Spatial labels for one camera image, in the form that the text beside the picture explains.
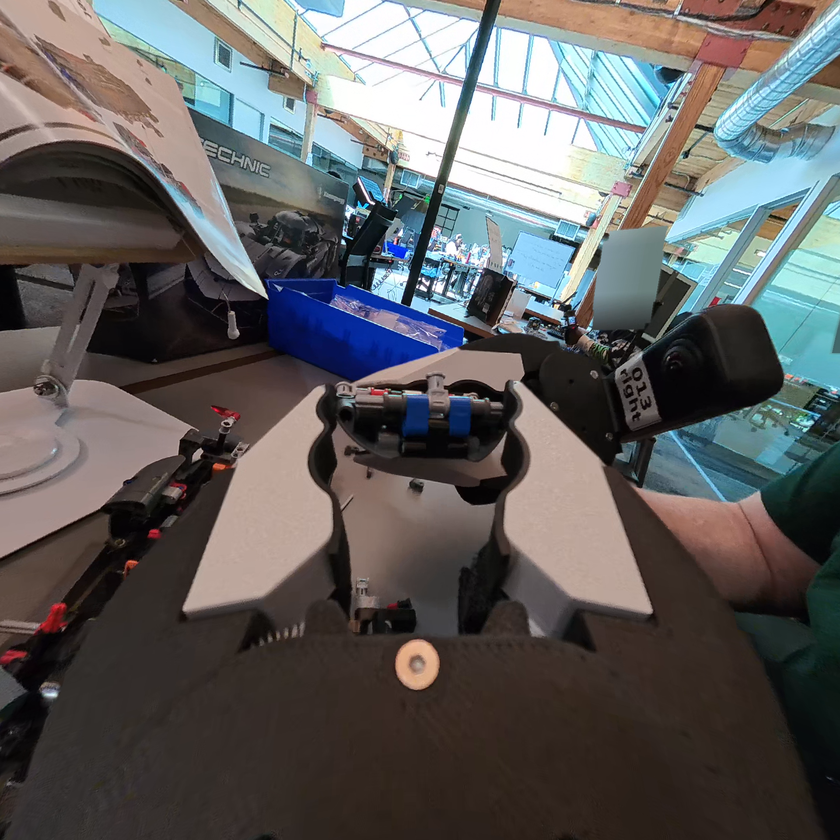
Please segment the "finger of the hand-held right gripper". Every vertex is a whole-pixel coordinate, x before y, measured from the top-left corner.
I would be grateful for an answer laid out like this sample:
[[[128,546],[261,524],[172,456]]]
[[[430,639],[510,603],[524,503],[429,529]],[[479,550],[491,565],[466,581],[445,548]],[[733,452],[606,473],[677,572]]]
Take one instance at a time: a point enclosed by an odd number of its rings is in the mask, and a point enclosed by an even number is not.
[[[458,458],[384,458],[373,453],[357,454],[354,461],[394,476],[433,481],[455,487],[461,499],[473,506],[496,503],[509,485],[509,475],[499,453],[480,461]]]
[[[375,372],[353,382],[357,388],[425,392],[427,375],[444,375],[444,385],[457,385],[463,392],[504,392],[508,382],[524,382],[528,374],[537,374],[545,359],[545,349],[526,346],[498,350],[461,348],[429,355],[392,368]]]

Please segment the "black lego car model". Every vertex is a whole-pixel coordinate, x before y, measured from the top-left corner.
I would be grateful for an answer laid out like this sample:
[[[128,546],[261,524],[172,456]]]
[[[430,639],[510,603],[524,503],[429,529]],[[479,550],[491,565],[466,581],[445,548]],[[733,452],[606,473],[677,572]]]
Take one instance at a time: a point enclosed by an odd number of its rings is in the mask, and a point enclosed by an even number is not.
[[[81,577],[34,621],[2,618],[2,739],[26,733],[58,697],[60,682],[93,621],[142,558],[216,473],[234,468],[248,444],[240,413],[213,405],[215,434],[190,428],[176,455],[143,467],[103,505],[108,538]]]

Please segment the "open lego instruction booklet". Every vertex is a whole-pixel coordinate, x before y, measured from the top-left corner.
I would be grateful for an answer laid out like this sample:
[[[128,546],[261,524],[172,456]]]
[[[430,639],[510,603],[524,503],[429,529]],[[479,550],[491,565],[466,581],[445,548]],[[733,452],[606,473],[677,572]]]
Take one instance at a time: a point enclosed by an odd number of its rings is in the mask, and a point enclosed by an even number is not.
[[[86,2],[2,2],[2,263],[186,263],[266,296],[175,80]]]

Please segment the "wooden background desk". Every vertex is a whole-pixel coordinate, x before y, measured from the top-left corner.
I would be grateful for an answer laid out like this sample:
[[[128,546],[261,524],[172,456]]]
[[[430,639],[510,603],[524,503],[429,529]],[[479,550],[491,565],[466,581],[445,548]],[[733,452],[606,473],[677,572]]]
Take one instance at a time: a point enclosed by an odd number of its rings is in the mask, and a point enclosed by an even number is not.
[[[476,316],[469,315],[466,307],[458,303],[434,304],[427,310],[427,314],[463,328],[466,342],[498,335],[497,328],[486,324]]]

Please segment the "white book stand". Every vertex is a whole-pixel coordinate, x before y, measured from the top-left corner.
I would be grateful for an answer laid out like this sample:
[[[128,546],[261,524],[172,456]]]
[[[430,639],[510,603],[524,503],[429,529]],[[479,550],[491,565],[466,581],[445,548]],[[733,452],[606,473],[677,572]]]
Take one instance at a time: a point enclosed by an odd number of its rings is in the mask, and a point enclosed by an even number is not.
[[[163,261],[193,231],[162,208],[2,195],[2,262],[88,267],[34,383],[2,393],[2,557],[100,509],[148,464],[174,455],[188,425],[135,395],[78,379],[116,264]]]

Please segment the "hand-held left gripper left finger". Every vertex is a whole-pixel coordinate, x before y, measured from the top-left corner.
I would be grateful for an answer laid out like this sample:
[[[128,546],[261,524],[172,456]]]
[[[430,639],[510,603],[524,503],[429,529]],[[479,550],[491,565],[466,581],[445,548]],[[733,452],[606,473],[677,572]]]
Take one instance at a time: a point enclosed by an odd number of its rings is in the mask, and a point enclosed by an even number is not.
[[[317,386],[234,470],[183,604],[189,618],[256,609],[301,621],[333,596],[350,608],[350,550],[331,487],[337,398]]]

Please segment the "small black cardboard box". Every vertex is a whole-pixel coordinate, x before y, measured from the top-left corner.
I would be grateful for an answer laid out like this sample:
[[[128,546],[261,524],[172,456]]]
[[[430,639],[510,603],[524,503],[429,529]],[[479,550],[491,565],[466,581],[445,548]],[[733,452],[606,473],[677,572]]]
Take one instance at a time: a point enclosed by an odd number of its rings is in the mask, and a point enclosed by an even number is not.
[[[496,327],[516,287],[517,282],[511,277],[484,268],[467,305],[467,314],[490,328]]]

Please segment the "white whiteboard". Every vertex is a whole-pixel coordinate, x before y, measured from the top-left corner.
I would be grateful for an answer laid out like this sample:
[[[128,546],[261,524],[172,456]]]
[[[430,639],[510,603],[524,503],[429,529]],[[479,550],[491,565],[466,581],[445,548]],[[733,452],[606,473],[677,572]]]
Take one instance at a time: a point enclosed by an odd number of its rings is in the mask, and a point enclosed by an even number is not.
[[[558,290],[575,247],[520,231],[508,261],[508,270],[518,284],[551,298]]]

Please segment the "person's right forearm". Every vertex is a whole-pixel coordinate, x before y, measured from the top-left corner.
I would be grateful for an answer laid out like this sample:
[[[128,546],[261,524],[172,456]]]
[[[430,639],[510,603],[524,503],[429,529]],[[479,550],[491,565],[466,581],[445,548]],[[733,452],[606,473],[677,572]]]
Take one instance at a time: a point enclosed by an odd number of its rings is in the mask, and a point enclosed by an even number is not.
[[[707,574],[719,594],[748,613],[803,616],[820,565],[783,534],[759,493],[729,502],[637,489]]]

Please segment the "clear plastic parts bags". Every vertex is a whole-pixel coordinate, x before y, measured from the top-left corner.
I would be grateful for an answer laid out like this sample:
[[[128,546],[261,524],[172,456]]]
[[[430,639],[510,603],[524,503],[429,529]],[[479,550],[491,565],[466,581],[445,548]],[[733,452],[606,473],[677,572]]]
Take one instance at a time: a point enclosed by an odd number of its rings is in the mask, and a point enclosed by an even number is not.
[[[391,310],[358,301],[346,295],[335,296],[330,306],[343,312],[353,314],[373,324],[390,329],[401,335],[426,343],[437,350],[451,346],[445,337],[445,327],[438,326],[419,318],[408,316]]]

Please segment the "person's green shirt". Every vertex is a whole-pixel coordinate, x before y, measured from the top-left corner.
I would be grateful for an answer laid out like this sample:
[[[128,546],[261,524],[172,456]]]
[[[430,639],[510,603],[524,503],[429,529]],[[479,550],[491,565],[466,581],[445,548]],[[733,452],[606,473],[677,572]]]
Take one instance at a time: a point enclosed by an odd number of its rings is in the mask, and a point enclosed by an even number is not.
[[[838,838],[839,447],[774,479],[759,497],[772,524],[815,565],[794,590],[796,618],[738,616],[800,752],[826,835]]]

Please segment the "black office chair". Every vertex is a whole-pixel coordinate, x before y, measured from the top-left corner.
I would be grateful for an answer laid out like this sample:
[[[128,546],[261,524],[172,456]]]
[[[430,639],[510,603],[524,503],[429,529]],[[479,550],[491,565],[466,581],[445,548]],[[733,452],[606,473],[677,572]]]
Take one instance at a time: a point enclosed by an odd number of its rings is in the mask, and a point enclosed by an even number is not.
[[[373,203],[367,218],[341,258],[339,283],[342,287],[356,286],[364,291],[371,290],[375,273],[375,268],[371,267],[371,258],[395,218],[395,210],[382,202]]]

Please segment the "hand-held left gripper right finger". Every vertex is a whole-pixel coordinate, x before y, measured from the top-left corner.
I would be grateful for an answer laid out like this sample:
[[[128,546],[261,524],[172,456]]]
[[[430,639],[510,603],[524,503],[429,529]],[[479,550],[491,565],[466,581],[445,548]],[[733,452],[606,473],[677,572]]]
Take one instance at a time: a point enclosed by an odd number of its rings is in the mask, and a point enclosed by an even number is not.
[[[646,620],[653,607],[606,467],[519,381],[507,443],[522,463],[497,503],[495,536],[509,559],[501,589],[531,623],[569,623],[581,610]]]

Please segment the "black vertical pole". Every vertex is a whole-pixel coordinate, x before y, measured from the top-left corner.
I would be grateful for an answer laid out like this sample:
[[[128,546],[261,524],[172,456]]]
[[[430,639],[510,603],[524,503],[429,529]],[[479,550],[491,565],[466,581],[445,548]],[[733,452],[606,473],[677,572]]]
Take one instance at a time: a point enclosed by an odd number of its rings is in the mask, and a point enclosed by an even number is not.
[[[476,84],[487,53],[490,36],[497,21],[500,5],[501,1],[487,1],[479,21],[479,27],[476,32],[476,45],[471,53],[471,58],[466,69],[465,78],[458,98],[457,109],[449,129],[447,142],[444,147],[444,154],[437,173],[437,179],[429,198],[429,204],[426,210],[423,226],[416,243],[406,286],[402,294],[401,303],[407,307],[410,307],[413,302],[417,283],[424,265],[427,248],[431,242],[430,240],[438,211],[445,193],[445,188],[448,184],[452,165],[455,161],[455,155],[459,147],[461,134],[466,124],[469,107],[475,94]]]

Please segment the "blue plastic bin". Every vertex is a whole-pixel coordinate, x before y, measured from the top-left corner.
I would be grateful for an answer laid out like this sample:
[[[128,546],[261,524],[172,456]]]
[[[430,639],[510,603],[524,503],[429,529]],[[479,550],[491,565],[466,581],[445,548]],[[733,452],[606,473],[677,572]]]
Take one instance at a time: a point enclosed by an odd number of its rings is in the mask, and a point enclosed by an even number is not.
[[[457,349],[465,339],[461,327],[358,287],[342,287],[336,280],[272,279],[267,283],[267,294],[269,345],[346,380],[359,380],[399,364]],[[337,295],[445,327],[451,346],[437,350],[336,309],[329,304]]]

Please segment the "silver ventilation duct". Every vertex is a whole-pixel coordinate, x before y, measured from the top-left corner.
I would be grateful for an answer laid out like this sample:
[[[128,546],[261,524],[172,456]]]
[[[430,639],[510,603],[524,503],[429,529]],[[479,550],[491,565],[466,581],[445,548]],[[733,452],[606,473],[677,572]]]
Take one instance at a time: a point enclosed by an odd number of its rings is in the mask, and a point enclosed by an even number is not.
[[[813,122],[771,129],[760,124],[772,109],[795,93],[839,55],[839,2],[834,2],[717,120],[717,145],[729,156],[768,164],[815,158],[835,128]]]

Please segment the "dark lego set box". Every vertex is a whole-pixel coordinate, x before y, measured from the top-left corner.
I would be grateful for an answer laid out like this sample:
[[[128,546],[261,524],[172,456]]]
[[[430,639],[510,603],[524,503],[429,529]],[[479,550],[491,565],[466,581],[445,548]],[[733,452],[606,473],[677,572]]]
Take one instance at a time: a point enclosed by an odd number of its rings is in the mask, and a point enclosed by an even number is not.
[[[267,144],[190,111],[258,277],[337,279],[347,185]],[[227,296],[240,336],[227,337]],[[267,300],[211,255],[185,264],[136,264],[119,280],[88,351],[156,364],[267,339]]]

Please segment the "black and blue lego sub-assembly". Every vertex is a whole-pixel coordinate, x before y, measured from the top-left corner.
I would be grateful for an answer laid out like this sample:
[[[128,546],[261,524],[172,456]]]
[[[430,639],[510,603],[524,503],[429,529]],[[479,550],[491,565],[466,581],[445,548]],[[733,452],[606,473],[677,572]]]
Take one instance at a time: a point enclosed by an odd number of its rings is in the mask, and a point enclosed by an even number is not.
[[[505,394],[442,372],[408,384],[340,382],[337,420],[363,453],[385,459],[480,461],[508,430]]]

